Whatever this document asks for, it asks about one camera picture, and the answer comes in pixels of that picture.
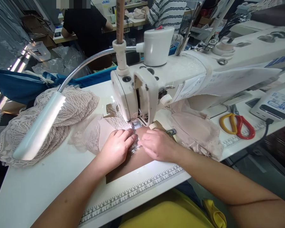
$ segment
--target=scissor handle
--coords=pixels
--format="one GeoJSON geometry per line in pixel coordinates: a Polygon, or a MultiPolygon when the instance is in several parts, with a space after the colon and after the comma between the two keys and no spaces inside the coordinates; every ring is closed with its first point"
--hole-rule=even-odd
{"type": "Polygon", "coordinates": [[[235,115],[233,113],[229,113],[225,116],[222,116],[220,119],[219,119],[219,124],[221,126],[221,128],[227,132],[228,134],[231,134],[231,135],[236,135],[238,133],[238,129],[237,129],[237,125],[235,123],[235,115]],[[226,128],[225,124],[224,124],[224,120],[229,117],[229,120],[230,120],[230,123],[231,123],[231,127],[232,127],[232,131],[228,130],[228,128],[226,128]]]}
{"type": "Polygon", "coordinates": [[[241,139],[246,139],[246,140],[253,139],[254,136],[256,135],[256,131],[251,126],[251,124],[243,116],[236,116],[236,118],[237,118],[237,136],[241,139]],[[249,130],[248,136],[243,136],[241,133],[241,129],[242,129],[243,124],[249,130]]]}

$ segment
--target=hand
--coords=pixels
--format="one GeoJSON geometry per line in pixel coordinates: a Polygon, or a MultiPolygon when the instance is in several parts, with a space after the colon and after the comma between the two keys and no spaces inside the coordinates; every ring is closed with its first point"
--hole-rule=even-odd
{"type": "Polygon", "coordinates": [[[149,7],[144,6],[144,7],[142,7],[142,10],[146,11],[146,13],[147,13],[149,11],[149,7]]]}
{"type": "Polygon", "coordinates": [[[109,135],[104,147],[96,156],[97,164],[100,171],[103,171],[103,175],[107,175],[125,161],[128,149],[137,137],[132,133],[132,129],[115,130],[109,135]]]}
{"type": "Polygon", "coordinates": [[[158,129],[147,130],[138,145],[156,161],[177,163],[181,145],[173,141],[165,132],[158,129]]]}

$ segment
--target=ruler markings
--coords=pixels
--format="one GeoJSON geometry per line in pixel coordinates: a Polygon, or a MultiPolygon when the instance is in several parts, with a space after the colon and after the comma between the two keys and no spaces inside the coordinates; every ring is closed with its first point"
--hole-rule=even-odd
{"type": "Polygon", "coordinates": [[[131,200],[147,193],[157,186],[171,180],[172,178],[184,173],[184,169],[179,165],[166,169],[165,171],[113,196],[102,203],[86,209],[81,217],[78,228],[98,219],[118,207],[130,202],[131,200]]]}
{"type": "MultiPolygon", "coordinates": [[[[263,129],[266,126],[265,122],[260,122],[258,124],[256,124],[255,126],[253,126],[254,130],[257,132],[260,129],[263,129]]],[[[242,131],[243,135],[248,135],[249,130],[244,130],[242,131]]],[[[239,142],[240,139],[238,136],[233,135],[232,137],[225,139],[222,141],[222,145],[224,146],[224,149],[228,149],[230,147],[232,147],[235,143],[239,142]]]]}

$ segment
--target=yellow cloth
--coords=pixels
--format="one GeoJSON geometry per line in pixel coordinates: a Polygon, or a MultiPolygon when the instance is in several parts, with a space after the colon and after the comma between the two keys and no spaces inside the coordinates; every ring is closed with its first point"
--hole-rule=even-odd
{"type": "Polygon", "coordinates": [[[204,199],[203,205],[215,228],[227,227],[227,221],[225,215],[215,207],[213,200],[204,199]]]}
{"type": "Polygon", "coordinates": [[[126,213],[120,228],[133,227],[214,228],[199,207],[176,189],[171,189],[126,213]]]}

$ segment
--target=yellow scissors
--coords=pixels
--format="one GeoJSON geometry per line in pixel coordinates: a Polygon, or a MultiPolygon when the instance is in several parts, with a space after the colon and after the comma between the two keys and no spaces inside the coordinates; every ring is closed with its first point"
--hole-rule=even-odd
{"type": "Polygon", "coordinates": [[[232,105],[231,107],[231,113],[225,115],[225,116],[222,116],[220,119],[219,119],[219,124],[221,126],[221,128],[227,132],[228,134],[231,134],[231,135],[236,135],[238,133],[238,128],[237,128],[237,124],[235,122],[235,119],[236,119],[236,115],[238,115],[238,110],[237,110],[237,107],[236,105],[232,105]],[[228,128],[226,128],[225,124],[224,124],[224,120],[226,118],[229,117],[229,120],[230,120],[230,123],[231,123],[231,128],[232,128],[232,131],[230,131],[228,128]]]}
{"type": "Polygon", "coordinates": [[[231,135],[237,135],[239,138],[241,139],[253,139],[254,136],[256,135],[256,132],[254,130],[254,128],[251,126],[251,124],[243,117],[239,115],[239,112],[237,110],[237,106],[234,104],[231,106],[231,113],[222,116],[219,119],[219,124],[221,126],[221,128],[226,131],[228,134],[231,135]],[[228,130],[224,124],[224,120],[229,117],[230,123],[231,123],[231,127],[232,127],[232,131],[228,130]],[[248,136],[243,136],[242,135],[242,126],[245,125],[248,128],[249,131],[249,135],[248,136]]]}

